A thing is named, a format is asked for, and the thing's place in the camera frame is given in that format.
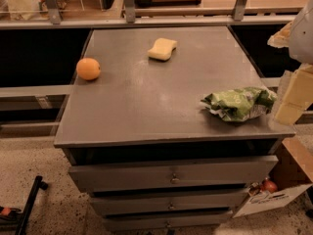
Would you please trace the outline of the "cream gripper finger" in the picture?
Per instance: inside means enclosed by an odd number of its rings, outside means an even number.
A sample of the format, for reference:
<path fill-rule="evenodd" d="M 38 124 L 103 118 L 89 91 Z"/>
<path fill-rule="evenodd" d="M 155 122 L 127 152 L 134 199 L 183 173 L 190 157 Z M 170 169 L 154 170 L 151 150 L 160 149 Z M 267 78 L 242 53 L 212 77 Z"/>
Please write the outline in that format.
<path fill-rule="evenodd" d="M 284 48 L 289 46 L 292 22 L 287 23 L 278 32 L 271 35 L 267 44 L 274 48 Z"/>
<path fill-rule="evenodd" d="M 282 103 L 275 114 L 280 124 L 293 125 L 313 104 L 313 66 L 301 64 L 291 74 Z"/>

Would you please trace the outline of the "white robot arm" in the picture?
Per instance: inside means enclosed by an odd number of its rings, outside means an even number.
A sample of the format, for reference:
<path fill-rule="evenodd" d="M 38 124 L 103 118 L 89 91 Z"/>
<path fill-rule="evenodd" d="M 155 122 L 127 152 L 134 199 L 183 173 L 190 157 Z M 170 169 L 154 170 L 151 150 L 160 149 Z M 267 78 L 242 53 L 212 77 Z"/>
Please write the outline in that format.
<path fill-rule="evenodd" d="M 275 113 L 277 122 L 293 125 L 313 104 L 313 0 L 307 2 L 292 22 L 272 35 L 267 44 L 288 47 L 290 57 L 300 62 Z"/>

